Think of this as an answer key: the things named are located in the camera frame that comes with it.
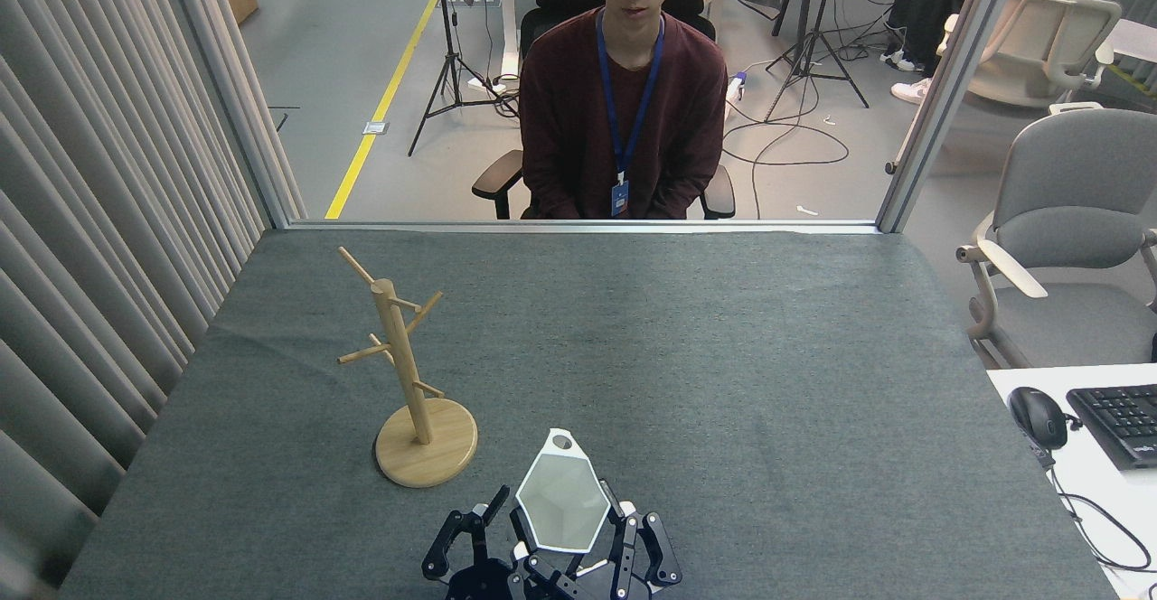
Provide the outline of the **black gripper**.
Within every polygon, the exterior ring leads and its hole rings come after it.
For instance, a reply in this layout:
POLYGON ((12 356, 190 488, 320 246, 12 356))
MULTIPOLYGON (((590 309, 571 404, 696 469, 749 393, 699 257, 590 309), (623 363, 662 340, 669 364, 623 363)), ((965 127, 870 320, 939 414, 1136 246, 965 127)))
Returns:
POLYGON ((448 582, 445 599, 516 599, 521 592, 521 572, 503 560, 491 560, 486 529, 508 499, 510 486, 500 486, 491 502, 480 502, 467 513, 450 511, 437 538, 422 560, 422 575, 428 580, 448 582), (447 554, 460 534, 471 538, 474 565, 451 571, 447 554))
POLYGON ((658 599, 665 588, 681 583, 681 566, 659 514, 641 513, 631 502, 621 502, 607 482, 600 488, 610 501, 613 538, 607 560, 591 566, 581 566, 580 554, 570 556, 565 571, 541 560, 524 510, 510 511, 516 538, 513 571, 523 578, 525 599, 578 599, 576 588, 597 599, 658 599))

